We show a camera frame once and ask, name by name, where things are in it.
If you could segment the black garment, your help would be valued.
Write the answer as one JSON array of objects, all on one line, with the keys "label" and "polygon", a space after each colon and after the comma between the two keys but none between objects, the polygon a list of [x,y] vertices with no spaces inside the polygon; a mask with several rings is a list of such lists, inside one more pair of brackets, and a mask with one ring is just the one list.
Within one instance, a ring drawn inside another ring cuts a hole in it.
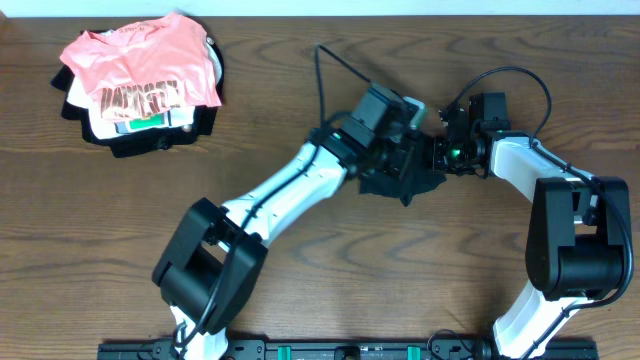
[{"label": "black garment", "polygon": [[446,175],[432,168],[432,146],[434,138],[422,133],[423,152],[420,163],[404,180],[392,180],[384,175],[360,176],[359,193],[399,199],[408,207],[415,195],[431,192],[446,181]]}]

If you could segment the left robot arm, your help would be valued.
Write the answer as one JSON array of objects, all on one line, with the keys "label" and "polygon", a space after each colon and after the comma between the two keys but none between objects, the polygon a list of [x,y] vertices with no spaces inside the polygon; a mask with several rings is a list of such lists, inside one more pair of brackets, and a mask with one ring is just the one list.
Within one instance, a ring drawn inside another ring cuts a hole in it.
[{"label": "left robot arm", "polygon": [[313,129],[295,157],[246,194],[185,213],[152,272],[176,318],[176,359],[221,357],[225,329],[248,301],[269,246],[344,182],[368,175],[404,178],[425,105],[373,83],[353,111]]}]

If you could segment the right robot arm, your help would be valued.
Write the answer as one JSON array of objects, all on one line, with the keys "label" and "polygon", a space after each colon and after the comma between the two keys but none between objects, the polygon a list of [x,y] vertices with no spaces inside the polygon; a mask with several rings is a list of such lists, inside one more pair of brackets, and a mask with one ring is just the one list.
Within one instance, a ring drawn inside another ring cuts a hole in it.
[{"label": "right robot arm", "polygon": [[628,186],[577,169],[535,136],[513,130],[502,93],[474,95],[467,109],[452,102],[439,116],[447,134],[434,141],[434,169],[495,176],[531,203],[528,281],[476,356],[541,358],[575,313],[608,306],[628,289],[634,271]]}]

